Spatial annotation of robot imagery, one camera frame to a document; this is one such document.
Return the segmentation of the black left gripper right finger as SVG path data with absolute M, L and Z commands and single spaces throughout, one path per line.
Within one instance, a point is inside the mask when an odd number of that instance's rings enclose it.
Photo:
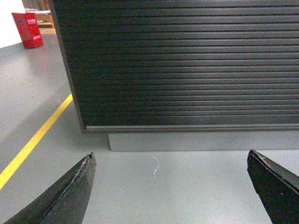
M 247 171 L 273 224 L 299 222 L 299 177 L 261 153 L 250 150 Z

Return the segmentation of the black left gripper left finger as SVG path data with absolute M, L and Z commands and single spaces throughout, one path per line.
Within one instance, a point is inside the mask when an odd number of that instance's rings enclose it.
M 87 154 L 7 224 L 81 224 L 95 177 L 94 153 Z

